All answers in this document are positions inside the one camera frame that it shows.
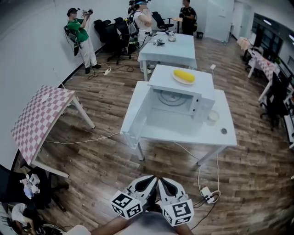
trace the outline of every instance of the wooden floor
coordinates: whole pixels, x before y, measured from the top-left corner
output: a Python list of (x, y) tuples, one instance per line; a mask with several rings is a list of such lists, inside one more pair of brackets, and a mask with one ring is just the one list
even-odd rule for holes
[[(283, 234), (294, 215), (294, 190), (290, 180), (294, 174), (294, 153), (288, 149), (283, 125), (272, 132), (269, 120), (260, 119), (262, 109), (258, 97), (266, 81), (247, 78), (240, 58), (243, 52), (233, 38), (227, 45), (211, 39), (195, 40), (195, 49), (199, 71), (210, 72), (211, 64), (217, 66), (215, 88), (225, 91), (238, 146), (227, 148), (219, 155), (220, 201), (193, 232), (197, 235)], [(98, 63), (106, 62), (107, 56), (97, 55)], [(88, 80), (84, 68), (80, 69), (65, 86), (77, 92), (96, 128), (91, 129), (71, 106), (47, 140), (76, 142), (119, 132), (135, 85), (143, 80), (137, 68), (137, 56), (135, 53), (131, 60), (126, 57), (120, 62), (120, 66), (135, 66), (132, 73), (123, 67), (108, 76), (99, 74)], [(109, 65), (113, 69), (118, 67), (115, 60)], [(106, 69), (103, 65), (99, 72)], [(204, 146), (184, 146), (198, 157), (209, 150)], [(108, 203), (114, 193), (146, 174), (176, 180), (194, 202), (201, 199), (196, 159), (174, 144), (143, 141), (142, 147), (144, 162), (132, 155), (121, 135), (75, 145), (45, 143), (39, 154), (40, 161), (67, 172), (70, 187), (57, 194), (67, 212), (62, 213), (52, 203), (50, 209), (40, 213), (61, 227), (82, 224), (89, 230), (94, 229), (116, 216)], [(201, 167), (202, 187), (217, 189), (216, 170), (216, 159)], [(210, 209), (211, 205), (196, 209), (189, 226), (196, 225)]]

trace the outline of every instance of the black shirt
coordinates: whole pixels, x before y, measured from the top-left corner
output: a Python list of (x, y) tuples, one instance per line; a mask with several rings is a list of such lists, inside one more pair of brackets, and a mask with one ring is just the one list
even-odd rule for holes
[(130, 6), (129, 7), (129, 10), (128, 10), (128, 14), (133, 14), (133, 13), (135, 13), (135, 9), (134, 9), (134, 7), (132, 7), (132, 6)]
[[(185, 16), (191, 16), (191, 15), (195, 16), (194, 20), (190, 20), (185, 17)], [(183, 22), (186, 22), (186, 23), (193, 23), (197, 21), (197, 14), (195, 10), (191, 7), (188, 7), (188, 8), (182, 7), (180, 12), (180, 17), (183, 18)]]

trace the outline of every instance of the shoe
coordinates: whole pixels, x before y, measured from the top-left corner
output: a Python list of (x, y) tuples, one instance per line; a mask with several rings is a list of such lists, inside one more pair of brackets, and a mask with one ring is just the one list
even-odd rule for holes
[(150, 69), (147, 69), (147, 74), (151, 74), (152, 71)]
[(96, 65), (92, 66), (92, 68), (99, 69), (99, 68), (101, 68), (101, 65), (100, 64), (96, 64)]
[(149, 64), (149, 65), (147, 66), (147, 68), (149, 68), (149, 69), (155, 69), (155, 66), (154, 66), (153, 64)]

